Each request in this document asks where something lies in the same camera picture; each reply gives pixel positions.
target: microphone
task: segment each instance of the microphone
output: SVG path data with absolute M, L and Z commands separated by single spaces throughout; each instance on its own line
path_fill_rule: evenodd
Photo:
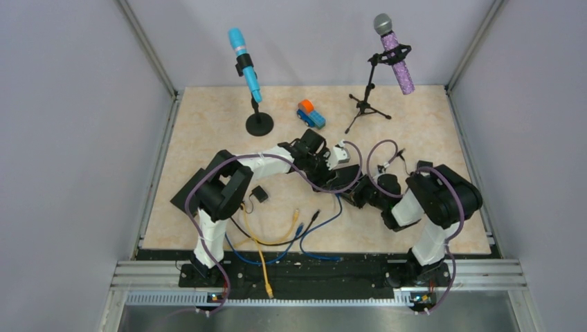
M 373 28 L 375 28 L 375 31 L 381 36 L 381 43 L 386 51 L 399 46 L 397 37 L 393 30 L 391 30 L 391 19 L 387 14 L 377 15 L 373 20 Z M 397 83 L 399 83 L 399 87 L 401 88 L 401 92 L 404 95 L 409 95 L 414 92 L 414 82 L 412 82 L 412 77 L 410 77 L 406 62 L 398 62 L 394 64 L 392 68 L 395 78 L 397 78 Z
M 253 70 L 253 61 L 246 51 L 244 37 L 239 28 L 230 29 L 228 39 L 231 41 L 231 46 L 237 54 L 237 71 L 239 72 L 239 76 L 244 75 L 246 85 L 251 90 L 251 95 L 253 95 L 256 102 L 261 102 L 261 88 L 259 87 L 259 82 L 257 82 L 257 74 Z

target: metal floor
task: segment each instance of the metal floor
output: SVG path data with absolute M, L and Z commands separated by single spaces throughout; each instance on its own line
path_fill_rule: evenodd
M 507 292 L 454 292 L 431 316 L 406 315 L 406 308 L 233 307 L 210 319 L 170 306 L 127 306 L 118 332 L 357 332 L 519 331 Z

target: yellow cable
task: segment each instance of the yellow cable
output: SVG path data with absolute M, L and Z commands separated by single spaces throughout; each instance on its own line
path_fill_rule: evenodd
M 275 240 L 275 241 L 263 241 L 260 240 L 257 236 L 255 236 L 253 233 L 251 233 L 251 231 L 249 230 L 249 235 L 251 236 L 251 238 L 247 238 L 244 239 L 242 241 L 240 241 L 239 243 L 235 244 L 234 247 L 238 248 L 240 245 L 242 245 L 243 243 L 249 241 L 249 240 L 257 240 L 259 242 L 261 242 L 262 244 L 277 244 L 277 243 L 282 243 L 285 242 L 288 238 L 289 235 L 291 234 L 291 232 L 294 231 L 294 228 L 296 228 L 296 223 L 298 222 L 298 217 L 300 216 L 300 210 L 296 209 L 295 212 L 293 212 L 293 218 L 291 219 L 291 226 L 289 226 L 289 230 L 287 231 L 286 235 L 282 236 L 280 239 Z
M 263 267 L 263 277 L 265 278 L 265 291 L 267 292 L 269 298 L 273 299 L 273 289 L 271 289 L 271 285 L 269 284 L 269 278 L 267 277 L 267 267 L 265 266 L 265 258 L 263 257 L 261 246 L 259 246 L 257 239 L 253 236 L 253 232 L 251 232 L 251 228 L 249 227 L 249 221 L 246 220 L 246 212 L 244 210 L 242 214 L 244 215 L 244 225 L 246 226 L 246 230 L 248 230 L 249 234 L 253 237 L 255 245 L 257 246 L 257 250 L 259 250 L 259 256 L 261 256 L 261 266 Z

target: microphone clip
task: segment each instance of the microphone clip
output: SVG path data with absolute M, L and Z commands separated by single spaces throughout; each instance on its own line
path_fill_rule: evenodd
M 373 66 L 376 66 L 377 64 L 387 64 L 388 66 L 393 66 L 394 64 L 398 64 L 404 61 L 408 53 L 411 51 L 412 46 L 400 44 L 383 53 L 374 54 L 368 60 L 368 62 L 370 62 Z
M 235 65 L 239 77 L 242 77 L 244 75 L 242 70 L 248 66 L 254 67 L 251 56 L 248 53 L 239 55 L 237 57 L 237 64 Z

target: round black stand base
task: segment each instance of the round black stand base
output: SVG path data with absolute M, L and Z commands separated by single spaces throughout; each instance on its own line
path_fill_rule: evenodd
M 271 130 L 273 130 L 273 119 L 267 113 L 253 114 L 246 119 L 246 131 L 253 136 L 265 136 Z

